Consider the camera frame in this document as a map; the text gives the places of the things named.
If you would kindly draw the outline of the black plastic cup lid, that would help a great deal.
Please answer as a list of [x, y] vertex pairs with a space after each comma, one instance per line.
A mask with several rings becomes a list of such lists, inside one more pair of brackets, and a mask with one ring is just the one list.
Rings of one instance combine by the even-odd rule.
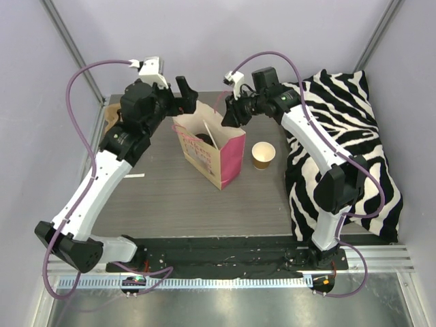
[[216, 142], [213, 140], [213, 138], [209, 134], [203, 134], [203, 133], [196, 134], [196, 138], [198, 138], [201, 141], [205, 142], [206, 144], [218, 149]]

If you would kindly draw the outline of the paper cakes bag pink handles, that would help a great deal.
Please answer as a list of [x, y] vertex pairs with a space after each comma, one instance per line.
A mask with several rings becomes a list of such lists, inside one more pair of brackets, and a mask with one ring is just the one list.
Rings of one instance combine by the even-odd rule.
[[[185, 159], [220, 190], [240, 174], [246, 140], [243, 129], [221, 125], [223, 117], [217, 111], [217, 105], [227, 94], [227, 91], [222, 92], [213, 107], [197, 101], [193, 114], [174, 117], [172, 125]], [[207, 122], [219, 150], [196, 138], [196, 134], [208, 134], [203, 119]]]

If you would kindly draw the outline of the brown paper coffee cup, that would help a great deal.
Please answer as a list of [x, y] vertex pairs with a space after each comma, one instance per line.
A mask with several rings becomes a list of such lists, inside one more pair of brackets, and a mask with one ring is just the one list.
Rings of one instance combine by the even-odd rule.
[[253, 145], [251, 150], [253, 165], [258, 170], [265, 170], [275, 158], [276, 149], [268, 142], [258, 142]]

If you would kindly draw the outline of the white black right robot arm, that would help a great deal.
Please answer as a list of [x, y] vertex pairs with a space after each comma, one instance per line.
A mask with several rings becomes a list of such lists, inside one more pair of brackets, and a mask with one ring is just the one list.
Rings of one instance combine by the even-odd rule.
[[300, 94], [278, 81], [273, 67], [252, 74], [254, 87], [244, 90], [245, 77], [228, 72], [224, 83], [232, 87], [225, 99], [224, 127], [247, 125], [255, 115], [265, 114], [291, 133], [310, 154], [322, 178], [315, 187], [313, 199], [319, 206], [317, 226], [309, 241], [307, 259], [316, 269], [325, 268], [339, 250], [339, 220], [349, 212], [364, 190], [365, 175], [348, 163], [340, 146], [328, 135], [302, 104]]

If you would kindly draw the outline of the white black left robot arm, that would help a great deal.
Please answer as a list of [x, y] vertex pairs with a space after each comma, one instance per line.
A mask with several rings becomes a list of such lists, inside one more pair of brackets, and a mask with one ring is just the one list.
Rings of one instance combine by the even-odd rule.
[[176, 77], [180, 96], [170, 88], [141, 80], [128, 85], [120, 100], [116, 123], [105, 133], [95, 165], [70, 201], [52, 221], [41, 221], [35, 234], [49, 252], [81, 273], [97, 264], [121, 262], [129, 271], [139, 271], [145, 255], [129, 236], [92, 235], [98, 215], [121, 180], [151, 145], [151, 137], [168, 116], [193, 114], [198, 92], [184, 76]]

